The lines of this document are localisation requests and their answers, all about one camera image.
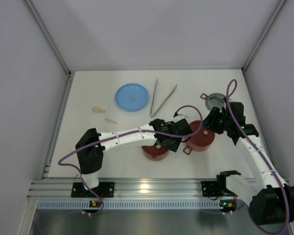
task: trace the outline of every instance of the metal tongs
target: metal tongs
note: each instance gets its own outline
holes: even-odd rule
[[[153,118],[154,116],[156,116],[156,114],[159,112],[159,110],[162,108],[162,106],[167,102],[167,100],[171,97],[171,95],[173,95],[173,93],[175,92],[175,90],[177,88],[177,84],[176,84],[176,86],[173,88],[173,90],[168,95],[168,97],[165,99],[165,101],[163,101],[162,104],[160,105],[160,107],[156,110],[156,112],[154,112],[154,114],[152,114],[152,107],[153,107],[153,102],[155,100],[157,85],[158,85],[158,78],[157,78],[157,81],[156,81],[155,89],[153,90],[153,97],[152,97],[152,103],[151,103],[151,109],[150,109],[150,117],[151,118]]]

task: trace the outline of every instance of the metal frame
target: metal frame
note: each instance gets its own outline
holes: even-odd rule
[[[288,2],[288,0],[280,0],[275,8],[275,10],[273,11],[271,17],[269,18],[269,21],[267,22],[264,30],[262,31],[260,37],[258,38],[253,50],[251,51],[250,55],[248,56],[244,66],[242,67],[242,71],[243,73],[246,72],[246,70],[248,69],[251,61],[253,60],[253,58],[255,57],[257,51],[259,50],[260,46],[262,45],[262,43],[264,42],[265,38],[267,37],[267,35],[269,34],[272,26],[275,24],[278,16],[280,15],[281,11],[283,10],[283,8],[285,7],[286,3]]]
[[[255,57],[257,51],[261,47],[262,43],[266,39],[267,35],[270,32],[270,29],[275,24],[276,19],[281,13],[282,9],[285,7],[288,0],[280,0],[273,11],[269,21],[267,22],[263,32],[261,33],[257,43],[255,44],[252,52],[248,56],[246,60],[242,72],[246,81],[247,89],[249,89],[248,81],[245,77],[245,71],[248,66],[252,62]],[[52,155],[54,152],[56,140],[58,137],[58,133],[60,130],[63,114],[66,108],[66,104],[68,101],[70,89],[72,86],[74,73],[72,74],[69,70],[67,64],[65,63],[61,53],[59,52],[56,44],[54,43],[50,33],[46,29],[44,22],[42,21],[39,13],[37,12],[32,0],[23,0],[25,6],[29,10],[31,16],[34,18],[37,23],[39,29],[41,30],[43,36],[45,37],[47,43],[52,49],[54,55],[58,59],[61,64],[64,72],[68,76],[68,80],[63,91],[63,96],[61,99],[61,104],[58,109],[57,118],[53,127],[52,137],[50,139],[48,152],[46,154],[45,162],[42,168],[42,178],[40,181],[34,181],[31,184],[31,187],[28,192],[28,196],[26,199],[26,205],[24,208],[22,222],[19,229],[18,234],[24,235],[29,234],[30,228],[34,219],[34,214],[36,208],[41,200],[60,200],[69,202],[71,201],[71,189],[74,179],[73,178],[48,178],[48,172],[50,167],[50,162],[52,159]],[[259,112],[254,105],[253,95],[249,93],[250,98],[252,100],[253,107],[255,109],[255,113],[257,119],[259,121],[259,126],[261,131],[264,133],[264,128],[261,120],[259,119]],[[262,135],[264,138],[264,145],[266,150],[270,156],[270,148],[268,146],[268,142],[266,141],[265,133]],[[211,179],[100,179],[99,181],[113,181],[115,182],[115,198],[117,201],[125,201],[125,200],[136,200],[136,201],[146,201],[146,200],[177,200],[180,202],[191,200],[191,201],[202,201],[205,198],[202,197],[201,193],[201,181],[207,181]],[[254,184],[253,179],[248,179],[248,182]],[[291,228],[294,231],[294,223],[291,224]]]
[[[46,25],[44,24],[43,20],[41,19],[38,11],[36,10],[33,2],[31,0],[23,0],[25,6],[29,10],[29,13],[33,17],[34,21],[36,22],[37,26],[39,27],[40,31],[42,32],[44,38],[46,39],[47,43],[49,44],[50,48],[52,49],[55,57],[58,59],[59,63],[61,64],[64,72],[67,74],[67,76],[71,75],[71,72],[65,63],[58,47],[54,43],[50,33],[48,32]]]

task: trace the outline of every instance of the black bracket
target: black bracket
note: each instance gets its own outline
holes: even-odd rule
[[[284,202],[282,190],[267,186],[253,196],[249,204],[250,214],[258,225],[283,223],[286,218],[285,203],[289,204],[290,220],[294,221],[294,186],[284,185],[288,201]]]
[[[92,188],[92,190],[98,194],[99,197],[102,198],[111,198],[114,195],[114,182],[99,182],[98,187]],[[72,191],[71,191],[72,198],[96,198],[91,192],[84,188],[83,183],[76,182],[73,183]]]
[[[203,197],[220,197],[223,196],[217,181],[202,181],[201,190]]]
[[[177,122],[166,122],[162,119],[155,119],[151,121],[149,125],[152,126],[155,131],[168,134],[184,136],[193,132],[185,118]],[[162,147],[165,147],[166,149],[173,152],[176,152],[178,150],[178,147],[180,146],[180,143],[182,141],[182,138],[167,137],[159,134],[155,134],[155,138],[157,138],[156,144],[159,144]]]
[[[230,190],[226,188],[226,178],[230,175],[241,175],[241,174],[237,170],[227,170],[227,171],[222,171],[220,172],[219,175],[217,175],[218,188],[223,195],[225,193],[232,193]]]
[[[98,133],[96,128],[89,129],[77,142],[75,148],[78,149],[90,143],[97,142],[100,136],[101,133]],[[105,147],[99,143],[77,152],[77,159],[82,174],[91,174],[101,169],[104,150]]]
[[[255,126],[253,124],[245,123],[244,105],[240,102],[230,102],[230,106],[237,122],[243,128],[244,132],[248,136],[255,135],[258,137],[259,133]],[[224,107],[221,109],[213,107],[202,125],[217,134],[222,134],[226,131],[227,136],[232,139],[234,145],[236,145],[239,138],[245,138],[230,115],[227,104],[226,109]]]

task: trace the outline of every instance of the blue plastic plate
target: blue plastic plate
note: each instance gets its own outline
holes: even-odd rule
[[[129,83],[118,89],[115,99],[121,109],[137,111],[148,103],[148,92],[142,85]]]

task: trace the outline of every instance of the red bowl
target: red bowl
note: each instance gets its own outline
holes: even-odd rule
[[[191,122],[190,127],[192,131],[195,132],[199,125],[200,121],[193,121]],[[196,135],[192,136],[190,140],[186,142],[187,146],[183,149],[183,152],[187,155],[190,155],[192,151],[205,151],[209,148],[214,139],[215,133],[207,128],[202,127]]]
[[[157,148],[154,146],[142,146],[144,155],[153,161],[160,161],[164,159],[168,154],[169,150],[167,150],[165,147]]]

